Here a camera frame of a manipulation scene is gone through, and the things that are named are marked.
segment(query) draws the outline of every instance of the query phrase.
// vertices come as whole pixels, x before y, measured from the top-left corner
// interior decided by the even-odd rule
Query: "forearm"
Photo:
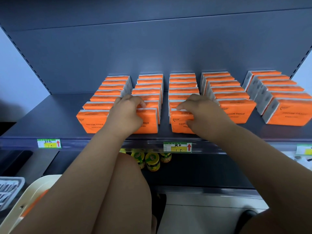
[[[95,134],[12,233],[59,233],[58,227],[70,227],[68,233],[91,233],[98,213],[94,210],[99,210],[105,197],[122,143],[123,138],[109,131]]]
[[[234,126],[218,145],[240,166],[285,225],[311,225],[312,172],[250,131]]]

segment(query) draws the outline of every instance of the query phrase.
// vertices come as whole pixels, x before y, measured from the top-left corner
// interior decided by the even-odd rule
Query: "jar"
[[[135,158],[140,169],[145,167],[144,153],[131,153],[131,156]]]
[[[158,153],[147,153],[145,156],[147,168],[151,172],[158,171],[160,168],[160,160]]]
[[[160,161],[164,163],[168,163],[171,161],[172,154],[171,153],[160,153]]]

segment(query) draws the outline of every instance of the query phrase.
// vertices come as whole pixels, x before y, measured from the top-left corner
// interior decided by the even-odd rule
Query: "leg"
[[[131,156],[119,153],[93,234],[151,233],[152,198],[141,170]]]
[[[252,217],[244,225],[239,234],[284,234],[286,233],[268,209]]]

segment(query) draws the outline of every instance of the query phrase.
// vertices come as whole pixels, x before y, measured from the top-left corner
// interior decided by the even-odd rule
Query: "white floor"
[[[244,210],[267,208],[262,199],[167,193],[158,234],[232,234]]]

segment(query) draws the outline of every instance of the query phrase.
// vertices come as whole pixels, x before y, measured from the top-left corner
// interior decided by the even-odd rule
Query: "price label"
[[[312,144],[298,144],[296,154],[312,155]]]
[[[60,139],[37,139],[40,149],[61,149]]]
[[[189,142],[164,142],[163,143],[164,152],[172,153],[191,153],[192,143]]]

